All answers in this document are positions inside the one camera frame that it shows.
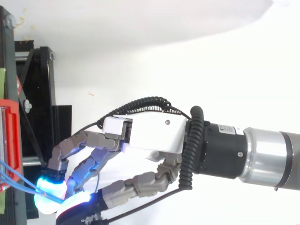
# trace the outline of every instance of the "black coiled cord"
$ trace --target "black coiled cord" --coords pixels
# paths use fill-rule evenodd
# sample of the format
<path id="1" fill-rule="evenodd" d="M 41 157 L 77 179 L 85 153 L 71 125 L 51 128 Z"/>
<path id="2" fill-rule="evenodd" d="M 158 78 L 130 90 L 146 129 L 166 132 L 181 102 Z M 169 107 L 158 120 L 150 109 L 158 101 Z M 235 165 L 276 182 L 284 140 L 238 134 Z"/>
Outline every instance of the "black coiled cord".
<path id="1" fill-rule="evenodd" d="M 162 109 L 166 109 L 172 105 L 167 99 L 165 99 L 163 97 L 144 97 L 144 98 L 129 102 L 129 103 L 111 111 L 110 113 L 106 114 L 104 117 L 102 117 L 101 119 L 99 119 L 97 121 L 97 127 L 99 129 L 102 129 L 103 122 L 104 122 L 105 118 L 108 116 L 125 115 L 125 114 L 128 114 L 128 112 L 130 110 L 138 109 L 141 107 L 147 107 L 147 106 L 159 106 Z"/>
<path id="2" fill-rule="evenodd" d="M 187 142 L 182 153 L 182 162 L 179 175 L 179 189 L 192 190 L 192 176 L 194 169 L 194 160 L 197 151 L 201 152 L 204 133 L 203 110 L 199 106 L 191 109 L 190 131 L 187 136 Z"/>

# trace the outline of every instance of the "black ring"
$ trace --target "black ring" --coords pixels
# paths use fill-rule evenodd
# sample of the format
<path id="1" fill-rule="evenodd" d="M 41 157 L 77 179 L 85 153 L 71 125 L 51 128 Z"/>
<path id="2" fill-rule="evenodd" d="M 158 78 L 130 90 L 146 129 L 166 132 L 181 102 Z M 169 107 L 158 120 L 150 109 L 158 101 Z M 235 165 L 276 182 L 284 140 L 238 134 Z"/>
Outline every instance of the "black ring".
<path id="1" fill-rule="evenodd" d="M 286 132 L 280 132 L 282 136 L 285 139 L 285 145 L 286 145 L 286 164 L 285 164 L 285 171 L 283 173 L 283 176 L 281 178 L 281 181 L 275 186 L 276 188 L 281 188 L 286 182 L 287 179 L 289 179 L 291 170 L 292 170 L 292 164 L 293 164 L 293 147 L 290 140 L 290 137 L 287 135 Z"/>

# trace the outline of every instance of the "blue glowing light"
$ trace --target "blue glowing light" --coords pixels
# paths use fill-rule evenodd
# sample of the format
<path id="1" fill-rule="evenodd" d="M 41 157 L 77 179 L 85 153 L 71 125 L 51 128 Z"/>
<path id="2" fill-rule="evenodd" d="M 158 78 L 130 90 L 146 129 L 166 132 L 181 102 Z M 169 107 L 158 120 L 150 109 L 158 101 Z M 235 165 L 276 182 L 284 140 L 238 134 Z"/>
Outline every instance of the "blue glowing light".
<path id="1" fill-rule="evenodd" d="M 81 203 L 86 203 L 90 201 L 90 194 L 87 192 L 78 192 L 77 194 L 69 197 L 66 199 L 61 205 L 60 208 L 58 209 L 56 213 L 56 218 L 63 213 L 64 211 L 79 205 Z"/>
<path id="2" fill-rule="evenodd" d="M 67 184 L 65 181 L 61 184 L 53 184 L 45 180 L 44 177 L 40 177 L 37 180 L 37 187 L 61 199 L 65 198 L 67 191 Z M 34 195 L 34 203 L 37 209 L 44 214 L 55 213 L 60 207 L 59 203 L 53 202 L 40 195 Z"/>

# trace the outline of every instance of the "red bracket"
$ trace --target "red bracket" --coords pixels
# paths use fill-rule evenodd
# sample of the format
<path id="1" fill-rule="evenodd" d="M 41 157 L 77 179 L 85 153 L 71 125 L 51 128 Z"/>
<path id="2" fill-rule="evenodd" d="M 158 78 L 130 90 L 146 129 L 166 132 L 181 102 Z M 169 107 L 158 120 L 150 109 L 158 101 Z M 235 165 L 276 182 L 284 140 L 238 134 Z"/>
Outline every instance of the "red bracket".
<path id="1" fill-rule="evenodd" d="M 20 128 L 19 128 L 19 104 L 12 100 L 0 99 L 0 107 L 5 108 L 5 124 L 6 130 L 6 164 L 19 173 L 22 173 L 21 165 L 21 145 L 20 145 Z M 18 181 L 19 177 L 12 172 L 7 173 L 14 181 Z M 0 184 L 0 192 L 7 189 L 9 185 Z"/>

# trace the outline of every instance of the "label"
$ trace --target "label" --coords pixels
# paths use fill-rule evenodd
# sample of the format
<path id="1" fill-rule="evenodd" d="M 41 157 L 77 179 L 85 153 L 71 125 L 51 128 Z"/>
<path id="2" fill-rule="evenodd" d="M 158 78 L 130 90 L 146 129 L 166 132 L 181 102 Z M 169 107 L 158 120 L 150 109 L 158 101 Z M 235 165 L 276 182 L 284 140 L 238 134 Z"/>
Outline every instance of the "label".
<path id="1" fill-rule="evenodd" d="M 244 135 L 244 132 L 241 129 L 239 129 L 238 127 L 235 127 L 234 129 L 235 129 L 235 132 L 237 135 Z"/>
<path id="2" fill-rule="evenodd" d="M 223 134 L 229 134 L 229 135 L 235 135 L 235 129 L 234 127 L 231 126 L 226 126 L 226 125 L 217 125 L 219 127 L 219 132 Z"/>

